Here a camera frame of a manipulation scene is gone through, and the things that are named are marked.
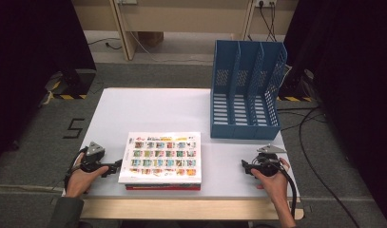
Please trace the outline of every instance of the white table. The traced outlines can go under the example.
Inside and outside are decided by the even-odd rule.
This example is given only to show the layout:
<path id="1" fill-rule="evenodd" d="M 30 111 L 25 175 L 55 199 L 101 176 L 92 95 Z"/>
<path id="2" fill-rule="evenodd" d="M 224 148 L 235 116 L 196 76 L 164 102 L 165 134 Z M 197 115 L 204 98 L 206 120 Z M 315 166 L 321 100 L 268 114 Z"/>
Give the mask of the white table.
<path id="1" fill-rule="evenodd" d="M 272 142 L 210 138 L 210 89 L 107 88 L 82 147 L 94 141 L 106 149 L 102 162 L 123 158 L 128 132 L 202 132 L 201 191 L 126 191 L 119 173 L 98 179 L 86 197 L 82 218 L 90 219 L 276 219 L 259 183 L 244 174 L 256 149 Z M 288 160 L 287 154 L 279 154 Z M 292 170 L 290 176 L 295 181 Z M 288 195 L 292 192 L 288 186 Z M 296 219 L 303 217 L 297 209 Z"/>

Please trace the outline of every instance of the yellow and black tape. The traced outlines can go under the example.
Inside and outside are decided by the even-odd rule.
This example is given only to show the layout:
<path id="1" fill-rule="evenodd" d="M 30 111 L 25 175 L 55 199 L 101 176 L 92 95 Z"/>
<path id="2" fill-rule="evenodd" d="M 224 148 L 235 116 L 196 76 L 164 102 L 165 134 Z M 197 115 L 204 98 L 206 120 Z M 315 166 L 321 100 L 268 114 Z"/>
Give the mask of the yellow and black tape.
<path id="1" fill-rule="evenodd" d="M 53 94 L 55 99 L 74 100 L 74 99 L 85 99 L 87 95 L 67 95 L 67 94 Z"/>
<path id="2" fill-rule="evenodd" d="M 289 102 L 311 102 L 310 97 L 278 97 L 277 100 Z"/>

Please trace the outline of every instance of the wooden desk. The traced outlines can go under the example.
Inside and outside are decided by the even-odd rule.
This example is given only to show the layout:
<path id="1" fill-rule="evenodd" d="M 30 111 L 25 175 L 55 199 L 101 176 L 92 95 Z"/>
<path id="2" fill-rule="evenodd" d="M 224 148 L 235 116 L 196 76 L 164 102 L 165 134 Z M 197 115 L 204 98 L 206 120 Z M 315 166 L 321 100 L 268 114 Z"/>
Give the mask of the wooden desk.
<path id="1" fill-rule="evenodd" d="M 126 191 L 119 173 L 97 179 L 85 199 L 83 219 L 277 219 L 258 180 L 244 174 L 264 144 L 284 148 L 281 134 L 272 142 L 211 139 L 210 89 L 107 88 L 82 147 L 94 141 L 106 149 L 102 162 L 121 159 L 128 132 L 202 132 L 201 191 Z M 279 154 L 288 160 L 287 154 Z M 289 171 L 295 181 L 292 170 Z M 288 195 L 292 195 L 288 186 Z M 297 209 L 296 219 L 303 217 Z"/>
<path id="2" fill-rule="evenodd" d="M 128 60 L 133 59 L 137 47 L 132 31 L 231 33 L 243 40 L 252 9 L 252 0 L 138 0 L 137 5 L 119 5 L 112 0 L 111 3 Z"/>

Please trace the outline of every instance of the sleeve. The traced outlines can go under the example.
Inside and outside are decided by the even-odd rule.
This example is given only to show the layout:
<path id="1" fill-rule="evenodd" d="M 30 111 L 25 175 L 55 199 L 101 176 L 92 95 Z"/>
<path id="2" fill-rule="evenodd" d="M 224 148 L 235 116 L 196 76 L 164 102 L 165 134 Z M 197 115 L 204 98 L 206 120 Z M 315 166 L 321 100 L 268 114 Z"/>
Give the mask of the sleeve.
<path id="1" fill-rule="evenodd" d="M 57 200 L 48 228 L 75 228 L 83 211 L 84 202 L 78 198 L 61 197 Z"/>

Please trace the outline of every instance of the colorful book cover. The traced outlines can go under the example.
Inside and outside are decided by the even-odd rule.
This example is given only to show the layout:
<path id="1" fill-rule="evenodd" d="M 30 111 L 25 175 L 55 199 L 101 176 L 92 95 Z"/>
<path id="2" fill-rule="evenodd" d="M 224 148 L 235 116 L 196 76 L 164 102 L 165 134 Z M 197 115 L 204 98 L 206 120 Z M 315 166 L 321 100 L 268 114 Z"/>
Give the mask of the colorful book cover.
<path id="1" fill-rule="evenodd" d="M 200 132 L 130 132 L 119 183 L 128 189 L 158 188 L 158 184 L 179 184 L 181 189 L 186 184 L 200 185 Z"/>

